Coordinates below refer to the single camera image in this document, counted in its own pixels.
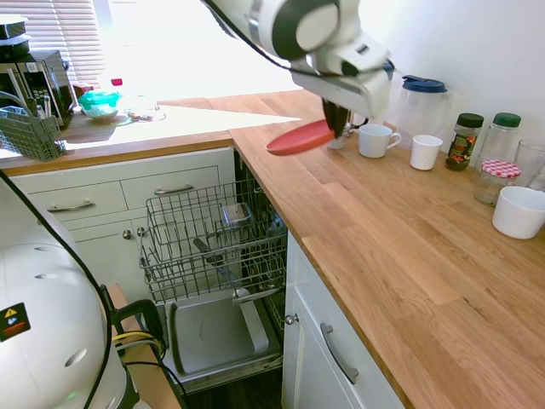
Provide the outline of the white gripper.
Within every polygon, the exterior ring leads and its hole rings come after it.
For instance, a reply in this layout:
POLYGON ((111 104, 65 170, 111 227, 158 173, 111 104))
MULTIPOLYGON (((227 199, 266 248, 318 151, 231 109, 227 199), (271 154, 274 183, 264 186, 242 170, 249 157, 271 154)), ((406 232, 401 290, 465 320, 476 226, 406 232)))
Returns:
POLYGON ((389 104, 391 78, 383 70, 357 78, 316 78, 299 73, 291 76, 295 84, 323 99, 324 117, 336 138, 343 135, 350 111, 376 118, 389 104))

